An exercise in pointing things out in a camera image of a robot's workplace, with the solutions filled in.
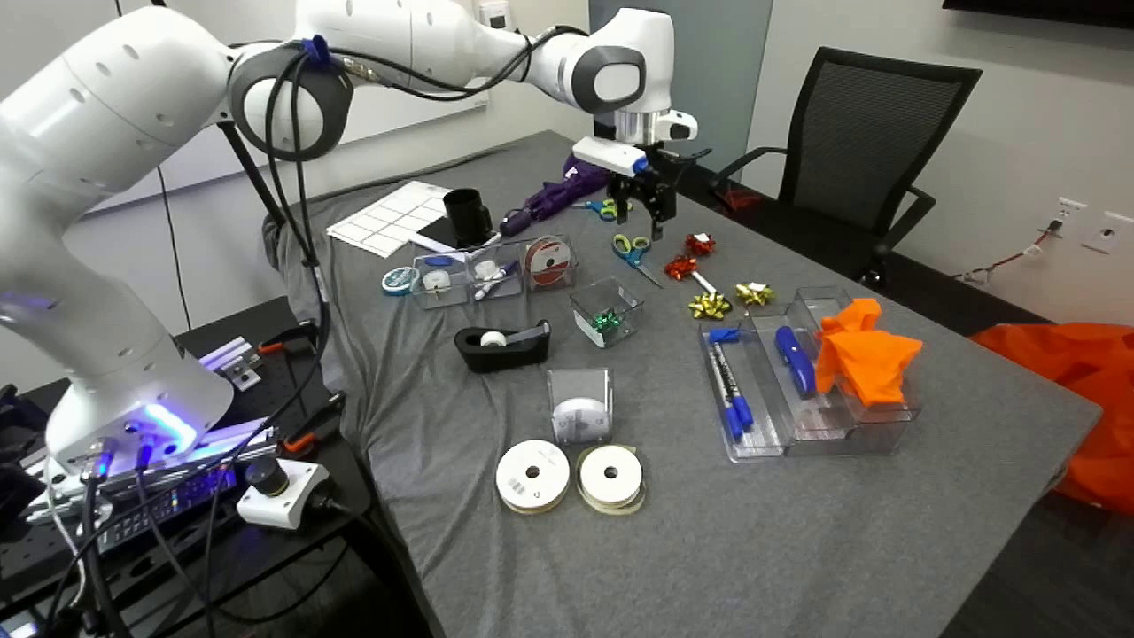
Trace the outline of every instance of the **purple object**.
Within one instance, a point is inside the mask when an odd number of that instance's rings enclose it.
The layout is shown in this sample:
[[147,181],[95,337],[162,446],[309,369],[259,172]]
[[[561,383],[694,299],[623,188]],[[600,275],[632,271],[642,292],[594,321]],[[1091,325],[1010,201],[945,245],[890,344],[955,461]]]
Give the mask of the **purple object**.
[[525,236],[540,221],[552,221],[557,214],[570,210],[579,199],[602,192],[615,181],[615,174],[567,159],[567,172],[561,181],[544,181],[544,188],[514,214],[501,221],[505,237]]

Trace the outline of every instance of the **black device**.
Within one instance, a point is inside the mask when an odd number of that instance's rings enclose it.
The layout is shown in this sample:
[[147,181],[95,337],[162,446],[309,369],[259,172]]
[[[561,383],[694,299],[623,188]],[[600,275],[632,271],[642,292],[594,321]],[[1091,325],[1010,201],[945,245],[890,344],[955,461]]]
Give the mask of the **black device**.
[[444,201],[457,250],[476,250],[493,237],[493,216],[476,188],[453,188]]
[[13,387],[0,387],[0,539],[18,537],[23,510],[40,497],[23,467],[23,458],[40,444],[48,414],[18,397]]
[[1134,30],[1131,0],[945,0],[949,11],[1021,16],[1042,22],[1085,22]]

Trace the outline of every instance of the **bag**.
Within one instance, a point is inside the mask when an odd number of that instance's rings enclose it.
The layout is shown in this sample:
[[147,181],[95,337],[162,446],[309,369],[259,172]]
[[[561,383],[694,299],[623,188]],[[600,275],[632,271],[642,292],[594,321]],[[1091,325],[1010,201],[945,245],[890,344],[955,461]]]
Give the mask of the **bag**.
[[1067,465],[1059,492],[1134,513],[1134,330],[1131,325],[991,325],[977,344],[1102,409]]

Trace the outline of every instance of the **electrical outlet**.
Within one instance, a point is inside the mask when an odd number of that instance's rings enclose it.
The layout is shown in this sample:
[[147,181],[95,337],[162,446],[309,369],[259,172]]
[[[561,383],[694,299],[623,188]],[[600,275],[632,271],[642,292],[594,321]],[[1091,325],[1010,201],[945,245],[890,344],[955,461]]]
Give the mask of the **electrical outlet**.
[[1055,210],[1042,221],[1042,227],[1059,223],[1065,237],[1075,237],[1078,221],[1087,216],[1087,201],[1078,199],[1055,199]]
[[1081,223],[1081,250],[1113,256],[1124,236],[1134,236],[1134,216],[1124,214],[1098,214]]

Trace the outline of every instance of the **paper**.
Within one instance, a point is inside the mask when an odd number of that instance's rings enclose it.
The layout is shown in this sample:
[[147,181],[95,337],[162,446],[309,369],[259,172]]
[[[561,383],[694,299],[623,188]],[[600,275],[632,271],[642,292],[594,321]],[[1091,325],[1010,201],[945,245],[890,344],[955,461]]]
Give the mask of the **paper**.
[[391,259],[396,250],[418,237],[421,227],[448,216],[450,188],[437,188],[426,181],[407,181],[405,188],[391,192],[385,199],[357,210],[354,216],[326,227],[329,237]]

